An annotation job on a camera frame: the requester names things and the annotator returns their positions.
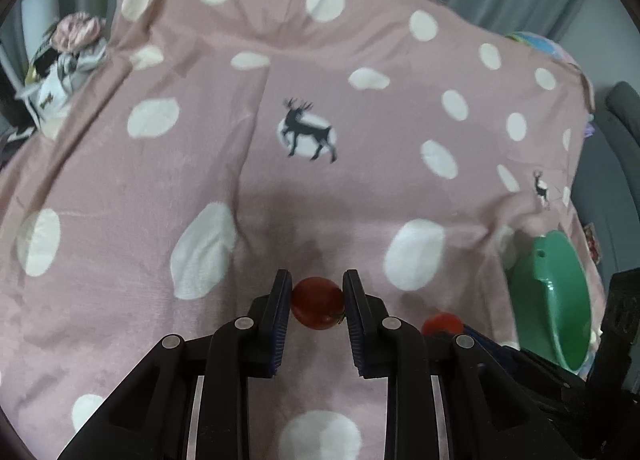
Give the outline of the small red tomato top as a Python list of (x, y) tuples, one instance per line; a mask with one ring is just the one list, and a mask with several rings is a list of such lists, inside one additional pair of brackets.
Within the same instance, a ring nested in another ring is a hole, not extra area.
[(453, 313), (435, 313), (422, 324), (421, 333), (424, 336), (439, 334), (457, 335), (464, 332), (462, 320)]

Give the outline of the small red tomato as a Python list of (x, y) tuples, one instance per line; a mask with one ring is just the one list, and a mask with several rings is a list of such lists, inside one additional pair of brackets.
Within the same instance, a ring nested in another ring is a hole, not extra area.
[(435, 313), (422, 324), (421, 333), (424, 336), (439, 334), (457, 335), (464, 332), (462, 320), (453, 313)]
[(297, 321), (305, 327), (328, 330), (344, 319), (343, 290), (326, 278), (303, 279), (292, 291), (291, 310)]

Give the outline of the green plastic basin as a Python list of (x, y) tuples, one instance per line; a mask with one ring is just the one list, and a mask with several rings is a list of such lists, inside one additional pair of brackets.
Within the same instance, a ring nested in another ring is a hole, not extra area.
[(520, 346), (568, 371), (582, 368), (591, 303), (584, 269), (563, 232), (533, 239), (510, 272), (509, 293)]

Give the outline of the red snack packet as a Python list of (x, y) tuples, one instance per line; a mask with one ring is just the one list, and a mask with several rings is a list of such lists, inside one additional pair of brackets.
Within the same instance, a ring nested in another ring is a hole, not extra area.
[(593, 261), (593, 264), (599, 265), (602, 255), (596, 234), (596, 227), (594, 227), (593, 223), (590, 223), (585, 225), (582, 230), (584, 231), (591, 261)]

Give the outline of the grey sofa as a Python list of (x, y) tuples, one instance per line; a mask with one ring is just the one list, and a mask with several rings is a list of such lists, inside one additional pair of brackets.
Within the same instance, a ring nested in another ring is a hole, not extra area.
[(639, 266), (639, 94), (618, 82), (589, 124), (572, 201), (582, 227), (596, 227), (604, 285)]

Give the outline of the colourful bedding under cloth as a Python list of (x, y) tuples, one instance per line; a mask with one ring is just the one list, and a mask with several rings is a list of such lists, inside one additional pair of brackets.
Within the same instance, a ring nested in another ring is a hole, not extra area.
[(582, 79), (582, 88), (584, 88), (588, 121), (591, 122), (593, 120), (594, 111), (596, 111), (596, 94), (594, 93), (592, 82), (568, 51), (554, 40), (531, 32), (513, 32), (506, 34), (506, 38), (513, 40), (513, 42), (519, 42), (528, 48), (548, 54), (548, 56), (551, 56), (554, 60), (560, 61), (577, 70)]

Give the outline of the pink polka dot tablecloth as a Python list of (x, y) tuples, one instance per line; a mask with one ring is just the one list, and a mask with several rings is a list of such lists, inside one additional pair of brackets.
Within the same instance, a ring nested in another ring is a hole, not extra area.
[(104, 63), (1, 174), (1, 406), (55, 458), (169, 333), (279, 269), (518, 339), (506, 271), (560, 229), (580, 73), (437, 0), (117, 0)]

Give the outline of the pile of clothes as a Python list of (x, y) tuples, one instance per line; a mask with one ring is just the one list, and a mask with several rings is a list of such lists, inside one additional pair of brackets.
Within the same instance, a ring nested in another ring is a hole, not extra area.
[(85, 11), (53, 23), (44, 33), (15, 99), (27, 106), (35, 128), (60, 119), (63, 108), (103, 63), (106, 19)]

